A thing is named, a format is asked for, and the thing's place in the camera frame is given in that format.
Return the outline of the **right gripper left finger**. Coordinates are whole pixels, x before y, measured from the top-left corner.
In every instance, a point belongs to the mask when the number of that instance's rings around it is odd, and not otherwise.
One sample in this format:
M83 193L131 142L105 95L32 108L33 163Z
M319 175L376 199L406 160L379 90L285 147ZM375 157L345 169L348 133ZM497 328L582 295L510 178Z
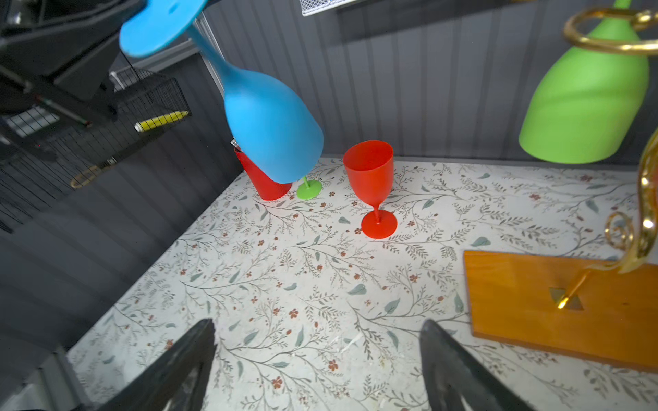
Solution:
M211 319L200 320L102 410L200 410L217 349Z

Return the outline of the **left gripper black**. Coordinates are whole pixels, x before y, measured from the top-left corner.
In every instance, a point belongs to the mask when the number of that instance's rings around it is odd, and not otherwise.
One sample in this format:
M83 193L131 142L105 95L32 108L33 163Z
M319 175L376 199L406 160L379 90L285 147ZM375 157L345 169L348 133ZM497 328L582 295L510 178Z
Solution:
M61 123L92 128L118 117L109 70L122 25L144 1L1 3L1 147L33 147L7 120L40 107Z

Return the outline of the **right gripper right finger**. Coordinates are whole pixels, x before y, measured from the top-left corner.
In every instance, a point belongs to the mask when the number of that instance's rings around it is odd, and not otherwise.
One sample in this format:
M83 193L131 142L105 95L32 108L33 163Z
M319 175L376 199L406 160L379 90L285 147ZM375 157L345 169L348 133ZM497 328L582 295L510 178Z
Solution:
M531 409L435 321L424 321L419 342L430 409Z

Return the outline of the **gold rack with orange base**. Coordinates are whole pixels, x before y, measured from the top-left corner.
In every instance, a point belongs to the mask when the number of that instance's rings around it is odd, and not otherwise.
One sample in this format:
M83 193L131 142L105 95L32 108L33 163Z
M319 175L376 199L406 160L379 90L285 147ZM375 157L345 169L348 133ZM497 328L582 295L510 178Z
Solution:
M639 31L656 12L634 11ZM657 369L657 140L639 162L638 219L613 212L616 261L468 251L465 273L476 337L608 363Z

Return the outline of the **red wine glass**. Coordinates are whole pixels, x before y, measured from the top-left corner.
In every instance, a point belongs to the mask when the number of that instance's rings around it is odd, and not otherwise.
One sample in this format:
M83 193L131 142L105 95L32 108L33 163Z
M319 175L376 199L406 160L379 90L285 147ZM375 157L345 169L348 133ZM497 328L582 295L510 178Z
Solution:
M355 195L373 207L362 220L361 229L371 239L392 236L398 221L392 212L381 210L382 203L392 192L394 151L380 140L369 140L351 147L343 157L349 183Z

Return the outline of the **blue wine glass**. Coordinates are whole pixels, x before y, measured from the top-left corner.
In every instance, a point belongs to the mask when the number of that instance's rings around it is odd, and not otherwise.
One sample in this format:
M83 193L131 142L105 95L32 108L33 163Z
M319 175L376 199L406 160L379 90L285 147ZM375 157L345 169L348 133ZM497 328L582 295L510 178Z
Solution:
M145 58L182 34L212 63L224 87L224 111L236 143L276 183L305 178L319 161L324 135L301 98L280 80L230 63L193 24L203 1L149 1L121 27L119 44Z

